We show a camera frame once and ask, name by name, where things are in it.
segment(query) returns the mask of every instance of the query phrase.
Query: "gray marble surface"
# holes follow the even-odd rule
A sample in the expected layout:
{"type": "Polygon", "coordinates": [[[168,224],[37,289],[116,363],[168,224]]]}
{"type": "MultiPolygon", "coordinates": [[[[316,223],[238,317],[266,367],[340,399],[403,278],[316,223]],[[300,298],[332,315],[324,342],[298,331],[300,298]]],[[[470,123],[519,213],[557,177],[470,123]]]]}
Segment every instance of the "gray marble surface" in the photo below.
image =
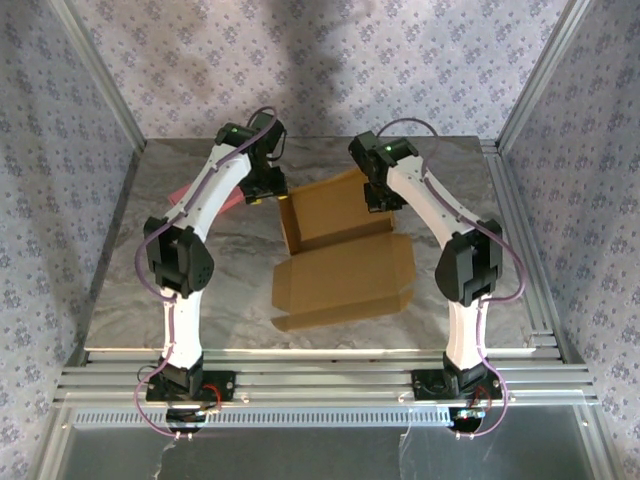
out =
{"type": "MultiPolygon", "coordinates": [[[[349,138],[291,138],[280,161],[291,187],[354,168],[349,138]]],[[[432,145],[414,138],[421,151],[432,145]]],[[[206,161],[212,141],[149,141],[136,174],[106,280],[90,325],[86,348],[157,348],[164,338],[162,306],[139,284],[133,258],[149,215],[169,209],[167,196],[189,183],[206,161]]],[[[482,217],[499,218],[493,185],[477,139],[443,138],[431,169],[451,193],[482,217]]],[[[271,318],[273,268],[288,256],[276,200],[238,205],[213,223],[207,247],[216,261],[202,300],[203,348],[434,348],[444,349],[447,302],[434,280],[440,257],[435,237],[409,207],[396,213],[397,231],[413,239],[417,279],[409,307],[396,315],[338,326],[282,333],[271,318]]],[[[495,295],[516,288],[511,260],[495,295]]],[[[530,332],[522,302],[490,307],[487,345],[521,347],[530,332]]]]}

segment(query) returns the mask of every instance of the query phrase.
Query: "floral wallpaper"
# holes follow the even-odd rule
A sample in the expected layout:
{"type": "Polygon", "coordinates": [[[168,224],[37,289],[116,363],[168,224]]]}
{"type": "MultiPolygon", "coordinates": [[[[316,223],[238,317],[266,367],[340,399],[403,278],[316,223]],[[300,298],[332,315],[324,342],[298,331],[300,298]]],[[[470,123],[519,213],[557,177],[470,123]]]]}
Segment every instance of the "floral wallpaper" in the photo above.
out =
{"type": "Polygon", "coordinates": [[[508,159],[560,319],[640,479],[640,4],[594,3],[508,159]]]}
{"type": "Polygon", "coordinates": [[[496,138],[566,1],[75,3],[149,138],[212,137],[264,104],[291,135],[418,116],[496,138]]]}
{"type": "Polygon", "coordinates": [[[24,478],[83,337],[132,148],[44,0],[1,2],[0,478],[24,478]]]}

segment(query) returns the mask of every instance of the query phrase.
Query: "brown cardboard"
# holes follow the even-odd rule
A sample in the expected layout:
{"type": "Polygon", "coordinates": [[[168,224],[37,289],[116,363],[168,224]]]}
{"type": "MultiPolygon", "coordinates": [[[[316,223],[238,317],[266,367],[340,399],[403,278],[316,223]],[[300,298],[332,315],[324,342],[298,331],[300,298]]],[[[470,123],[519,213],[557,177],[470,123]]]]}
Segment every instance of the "brown cardboard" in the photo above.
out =
{"type": "Polygon", "coordinates": [[[280,200],[292,258],[273,273],[282,331],[396,313],[415,279],[411,239],[393,233],[391,212],[370,214],[359,170],[301,187],[280,200]]]}

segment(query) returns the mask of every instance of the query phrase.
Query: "pink paper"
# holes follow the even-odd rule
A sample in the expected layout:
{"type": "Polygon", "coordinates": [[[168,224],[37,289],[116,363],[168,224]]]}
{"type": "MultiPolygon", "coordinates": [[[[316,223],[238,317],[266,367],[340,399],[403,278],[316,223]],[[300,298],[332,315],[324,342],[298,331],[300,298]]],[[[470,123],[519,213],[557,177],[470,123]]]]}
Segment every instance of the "pink paper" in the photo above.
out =
{"type": "MultiPolygon", "coordinates": [[[[171,203],[171,205],[175,205],[176,203],[178,203],[180,199],[184,196],[184,194],[187,193],[187,191],[189,190],[189,187],[191,187],[191,184],[185,185],[181,189],[176,190],[171,195],[169,195],[169,202],[171,203]]],[[[236,187],[233,190],[231,190],[229,197],[227,197],[227,201],[224,202],[224,205],[222,206],[222,208],[220,209],[220,212],[218,213],[222,213],[225,210],[229,210],[234,205],[237,205],[238,203],[242,203],[242,202],[244,202],[244,195],[242,194],[242,190],[240,190],[239,187],[236,187]]]]}

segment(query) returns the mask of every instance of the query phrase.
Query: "metal vent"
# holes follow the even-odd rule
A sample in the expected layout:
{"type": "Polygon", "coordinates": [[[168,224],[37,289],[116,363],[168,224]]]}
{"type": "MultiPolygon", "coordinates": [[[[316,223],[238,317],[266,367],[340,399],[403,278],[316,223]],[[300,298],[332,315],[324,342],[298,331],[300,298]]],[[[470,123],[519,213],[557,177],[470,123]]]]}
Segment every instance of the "metal vent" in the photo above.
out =
{"type": "MultiPolygon", "coordinates": [[[[145,411],[151,420],[166,426],[165,410],[145,411]]],[[[114,427],[144,425],[135,409],[81,409],[75,426],[114,427]]],[[[209,415],[207,426],[242,427],[393,427],[451,426],[447,407],[400,408],[241,408],[209,415]]]]}

